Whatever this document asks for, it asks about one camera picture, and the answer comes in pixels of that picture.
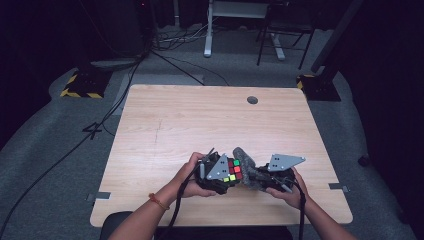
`chair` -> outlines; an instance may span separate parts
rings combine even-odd
[[[261,47],[259,50],[258,61],[256,65],[259,66],[262,56],[263,47],[274,47],[292,50],[303,50],[302,60],[300,61],[299,70],[302,68],[303,61],[305,60],[306,53],[309,49],[312,37],[315,32],[314,21],[318,12],[312,6],[311,0],[286,0],[279,2],[272,2],[268,5],[267,13],[265,16],[264,26],[260,29],[256,42],[261,37]],[[264,46],[265,37],[267,33],[283,34],[298,36],[297,40],[291,47],[284,46]],[[309,34],[308,43],[305,48],[295,48],[296,44],[304,34]]]

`orange wristband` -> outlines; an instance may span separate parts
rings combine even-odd
[[[154,193],[149,193],[150,201],[157,203],[163,210],[169,210],[169,207],[165,207],[159,200],[156,199]]]

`light wood surface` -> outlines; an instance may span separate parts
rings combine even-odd
[[[255,96],[259,102],[249,104]],[[133,211],[169,182],[192,152],[214,147],[232,157],[241,147],[263,166],[273,153],[303,156],[296,168],[309,193],[337,222],[352,214],[315,121],[298,89],[134,85],[116,133],[91,224],[114,212]],[[175,203],[160,225],[168,225]],[[222,196],[182,199],[176,226],[289,225],[299,211],[242,184]]]

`person's left hand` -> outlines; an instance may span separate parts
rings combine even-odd
[[[181,183],[184,182],[186,177],[193,171],[194,167],[196,166],[196,163],[201,160],[205,155],[201,153],[194,152],[190,160],[185,163],[181,169],[177,172],[175,177],[171,180],[171,184],[175,184],[180,187]],[[209,196],[215,196],[216,192],[211,190],[206,190],[201,188],[195,181],[194,175],[191,176],[189,183],[187,184],[186,189],[184,190],[183,197],[193,197],[193,196],[201,196],[201,197],[209,197]]]

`hand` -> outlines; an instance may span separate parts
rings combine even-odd
[[[196,166],[197,162],[202,159],[205,155],[201,153],[193,153],[190,157],[190,160],[185,163],[181,169],[177,172],[175,177],[171,180],[170,184],[175,184],[178,188],[180,187],[181,183],[184,182],[184,180],[187,178],[187,176],[193,171],[194,167]],[[209,197],[209,196],[215,196],[216,192],[211,190],[206,190],[201,188],[194,180],[194,175],[190,177],[190,181],[187,184],[186,189],[184,190],[183,197],[193,197],[193,196],[201,196],[201,197]]]
[[[302,189],[303,193],[305,193],[306,201],[308,201],[310,197],[308,194],[308,190],[306,189],[305,182],[303,181],[302,176],[300,176],[300,174],[297,172],[296,168],[293,167],[292,169],[300,188]],[[267,188],[266,192],[271,194],[275,198],[283,199],[288,205],[300,209],[300,191],[295,186],[292,188],[292,190],[293,193],[289,193],[280,192],[274,188]]]

